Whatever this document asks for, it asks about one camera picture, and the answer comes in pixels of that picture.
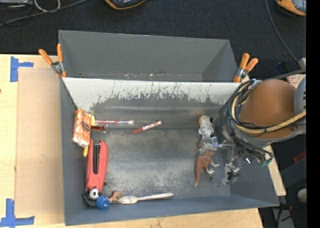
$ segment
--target bin floor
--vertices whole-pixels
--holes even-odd
[[[222,184],[225,176],[220,151],[211,157],[219,167],[213,168],[210,179],[203,169],[195,188],[198,129],[152,128],[137,134],[132,129],[111,129],[108,133],[93,131],[95,143],[108,145],[108,165],[103,194],[112,191],[137,197],[173,193],[175,197],[198,197],[230,194],[229,185]]]

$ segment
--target small toy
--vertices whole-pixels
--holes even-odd
[[[213,167],[218,167],[219,164],[214,164],[214,162],[211,159],[211,156],[214,154],[214,151],[212,150],[206,150],[205,154],[201,155],[199,154],[198,157],[196,158],[196,163],[195,163],[195,185],[194,187],[198,186],[199,180],[200,180],[200,173],[202,169],[204,168],[205,171],[208,174],[213,174],[214,170],[209,169],[208,165],[212,165]]]
[[[199,126],[199,134],[202,135],[202,138],[209,138],[215,134],[214,125],[209,116],[202,115],[199,118]]]

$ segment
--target cardboard sheet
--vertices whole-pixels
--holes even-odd
[[[22,67],[18,83],[15,215],[62,213],[59,79]]]

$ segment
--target white handle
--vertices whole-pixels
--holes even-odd
[[[173,193],[155,194],[155,195],[140,197],[138,201],[166,199],[166,198],[172,197],[173,195],[174,195]]]

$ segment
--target red toy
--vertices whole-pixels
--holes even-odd
[[[98,144],[94,144],[93,139],[90,140],[87,163],[86,163],[86,184],[88,191],[97,188],[99,192],[104,188],[108,165],[108,146],[100,140]]]

